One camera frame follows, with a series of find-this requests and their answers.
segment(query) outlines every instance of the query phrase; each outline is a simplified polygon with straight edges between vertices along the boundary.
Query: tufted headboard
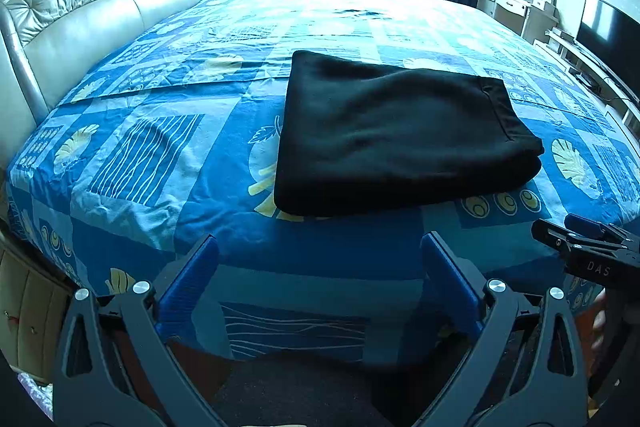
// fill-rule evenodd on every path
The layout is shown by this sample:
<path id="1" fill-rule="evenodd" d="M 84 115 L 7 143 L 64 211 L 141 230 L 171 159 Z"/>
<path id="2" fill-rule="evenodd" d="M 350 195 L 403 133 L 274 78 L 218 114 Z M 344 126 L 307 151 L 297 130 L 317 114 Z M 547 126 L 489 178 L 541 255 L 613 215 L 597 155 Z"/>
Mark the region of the tufted headboard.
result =
<path id="1" fill-rule="evenodd" d="M 106 55 L 201 0 L 0 0 L 0 216 L 5 169 Z"/>

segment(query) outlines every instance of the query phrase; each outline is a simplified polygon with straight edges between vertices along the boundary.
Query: black fleece blanket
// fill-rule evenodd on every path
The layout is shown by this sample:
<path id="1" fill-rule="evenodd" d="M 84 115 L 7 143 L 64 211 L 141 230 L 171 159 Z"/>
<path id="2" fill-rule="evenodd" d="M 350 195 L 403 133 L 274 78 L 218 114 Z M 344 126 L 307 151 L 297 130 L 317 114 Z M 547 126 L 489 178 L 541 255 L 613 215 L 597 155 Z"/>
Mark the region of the black fleece blanket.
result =
<path id="1" fill-rule="evenodd" d="M 499 79 L 297 51 L 274 201 L 329 217 L 506 192 L 543 152 Z"/>

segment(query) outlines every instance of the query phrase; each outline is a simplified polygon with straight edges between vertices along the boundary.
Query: metal screw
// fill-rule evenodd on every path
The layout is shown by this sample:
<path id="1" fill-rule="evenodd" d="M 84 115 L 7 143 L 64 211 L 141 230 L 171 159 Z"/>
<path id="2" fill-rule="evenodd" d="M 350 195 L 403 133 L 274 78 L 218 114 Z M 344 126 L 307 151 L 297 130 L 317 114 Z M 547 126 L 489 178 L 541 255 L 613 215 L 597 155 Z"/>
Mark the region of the metal screw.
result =
<path id="1" fill-rule="evenodd" d="M 561 301 L 564 299 L 564 292 L 560 288 L 551 288 L 549 290 L 549 295 L 551 295 L 557 301 Z"/>
<path id="2" fill-rule="evenodd" d="M 76 300 L 84 301 L 89 296 L 89 290 L 87 288 L 80 288 L 76 292 Z"/>
<path id="3" fill-rule="evenodd" d="M 500 279 L 491 279 L 489 281 L 489 289 L 496 293 L 502 293 L 507 289 L 507 285 Z"/>
<path id="4" fill-rule="evenodd" d="M 151 288 L 151 285 L 147 281 L 136 282 L 133 285 L 133 293 L 146 293 L 149 291 L 149 288 Z"/>

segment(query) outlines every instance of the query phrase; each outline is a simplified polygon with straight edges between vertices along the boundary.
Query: blue patterned bedsheet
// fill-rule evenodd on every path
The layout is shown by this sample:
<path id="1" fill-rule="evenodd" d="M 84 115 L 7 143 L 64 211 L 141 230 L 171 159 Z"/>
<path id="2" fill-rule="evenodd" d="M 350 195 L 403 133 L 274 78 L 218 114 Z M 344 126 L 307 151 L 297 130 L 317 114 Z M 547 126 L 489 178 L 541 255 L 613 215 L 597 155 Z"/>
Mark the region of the blue patterned bedsheet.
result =
<path id="1" fill-rule="evenodd" d="M 503 79 L 543 139 L 519 190 L 366 216 L 279 211 L 273 182 L 298 49 Z M 565 277 L 530 237 L 568 212 L 640 216 L 638 158 L 574 81 L 488 16 L 440 0 L 204 0 L 94 67 L 34 132 L 8 176 L 12 226 L 78 284 L 153 280 L 205 232 L 220 265 L 180 333 L 233 359 L 315 350 L 370 365 L 423 360 L 450 331 L 418 244 L 437 230 L 487 275 L 532 293 Z"/>

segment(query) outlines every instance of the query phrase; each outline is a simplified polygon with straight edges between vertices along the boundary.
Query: white cabinet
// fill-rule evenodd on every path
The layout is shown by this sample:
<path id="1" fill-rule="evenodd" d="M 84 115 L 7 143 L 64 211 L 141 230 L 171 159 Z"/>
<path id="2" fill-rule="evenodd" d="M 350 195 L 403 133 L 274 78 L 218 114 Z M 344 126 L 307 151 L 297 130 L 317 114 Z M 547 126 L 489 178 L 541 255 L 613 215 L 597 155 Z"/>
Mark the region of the white cabinet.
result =
<path id="1" fill-rule="evenodd" d="M 478 0 L 477 8 L 531 44 L 548 42 L 546 32 L 558 24 L 554 6 L 544 0 Z"/>

